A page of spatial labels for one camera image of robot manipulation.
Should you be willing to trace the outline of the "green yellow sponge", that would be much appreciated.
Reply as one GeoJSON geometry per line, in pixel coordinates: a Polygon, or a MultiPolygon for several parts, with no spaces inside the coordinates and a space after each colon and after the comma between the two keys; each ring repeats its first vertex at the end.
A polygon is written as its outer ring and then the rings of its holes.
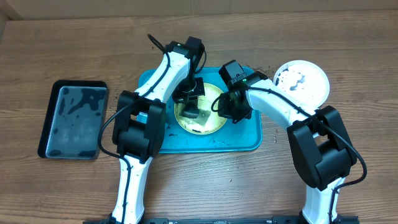
{"type": "Polygon", "coordinates": [[[197,105],[189,104],[181,110],[180,115],[184,118],[196,119],[199,116],[199,108],[197,105]]]}

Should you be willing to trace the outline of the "green rimmed plate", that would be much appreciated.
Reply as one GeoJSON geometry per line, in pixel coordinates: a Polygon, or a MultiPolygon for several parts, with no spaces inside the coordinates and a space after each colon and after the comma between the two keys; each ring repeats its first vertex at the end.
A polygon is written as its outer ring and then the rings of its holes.
{"type": "Polygon", "coordinates": [[[211,110],[212,103],[223,91],[210,83],[205,83],[204,88],[205,96],[198,97],[198,111],[191,110],[189,118],[183,116],[186,105],[174,104],[177,123],[184,130],[197,135],[211,134],[219,130],[226,122],[226,118],[218,116],[211,110]]]}

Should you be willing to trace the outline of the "white speckled plate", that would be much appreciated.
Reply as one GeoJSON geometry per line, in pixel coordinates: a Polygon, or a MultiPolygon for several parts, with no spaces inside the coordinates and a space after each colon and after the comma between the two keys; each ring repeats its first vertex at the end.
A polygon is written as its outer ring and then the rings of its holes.
{"type": "Polygon", "coordinates": [[[319,108],[330,93],[326,73],[316,64],[293,60],[283,64],[273,78],[274,85],[306,105],[319,108]]]}

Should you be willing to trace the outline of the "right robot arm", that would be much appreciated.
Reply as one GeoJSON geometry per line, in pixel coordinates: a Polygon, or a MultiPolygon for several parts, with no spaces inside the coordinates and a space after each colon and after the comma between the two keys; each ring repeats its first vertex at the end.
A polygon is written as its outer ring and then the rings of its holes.
{"type": "Polygon", "coordinates": [[[269,223],[359,223],[356,216],[337,214],[345,178],[360,160],[339,112],[332,106],[318,109],[296,100],[262,72],[247,73],[232,60],[219,75],[227,86],[213,102],[218,116],[234,123],[254,110],[286,129],[294,167],[306,185],[305,204],[297,215],[274,216],[269,223]]]}

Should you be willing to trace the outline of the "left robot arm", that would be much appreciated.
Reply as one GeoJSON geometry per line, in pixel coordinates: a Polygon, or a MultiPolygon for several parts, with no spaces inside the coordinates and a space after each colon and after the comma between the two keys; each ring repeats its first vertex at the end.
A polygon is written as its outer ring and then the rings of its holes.
{"type": "Polygon", "coordinates": [[[110,118],[121,176],[108,223],[140,223],[143,219],[149,167],[164,141],[167,100],[190,104],[205,94],[202,78],[195,77],[205,53],[202,41],[189,37],[184,44],[172,41],[162,46],[153,36],[149,38],[161,50],[162,62],[145,84],[134,92],[121,93],[110,118]]]}

